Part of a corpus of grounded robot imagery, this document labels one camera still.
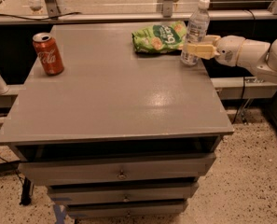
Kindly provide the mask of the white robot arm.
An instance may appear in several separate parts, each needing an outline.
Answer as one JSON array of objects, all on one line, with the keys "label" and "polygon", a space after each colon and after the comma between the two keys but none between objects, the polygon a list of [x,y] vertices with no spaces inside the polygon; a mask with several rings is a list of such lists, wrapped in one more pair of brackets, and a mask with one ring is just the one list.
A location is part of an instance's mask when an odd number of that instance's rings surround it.
[{"label": "white robot arm", "polygon": [[183,51],[199,58],[246,69],[254,77],[277,84],[277,39],[272,43],[236,35],[207,35],[202,42],[187,43]]}]

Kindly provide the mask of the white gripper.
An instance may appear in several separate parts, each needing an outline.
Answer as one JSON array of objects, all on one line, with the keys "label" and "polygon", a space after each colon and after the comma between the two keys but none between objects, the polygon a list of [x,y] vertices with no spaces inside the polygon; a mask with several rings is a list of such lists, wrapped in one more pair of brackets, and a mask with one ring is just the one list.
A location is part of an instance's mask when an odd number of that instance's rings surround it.
[{"label": "white gripper", "polygon": [[238,54],[244,40],[244,37],[236,35],[222,38],[220,35],[207,35],[204,38],[206,44],[189,43],[187,52],[205,60],[215,58],[218,63],[233,67],[237,64]]}]

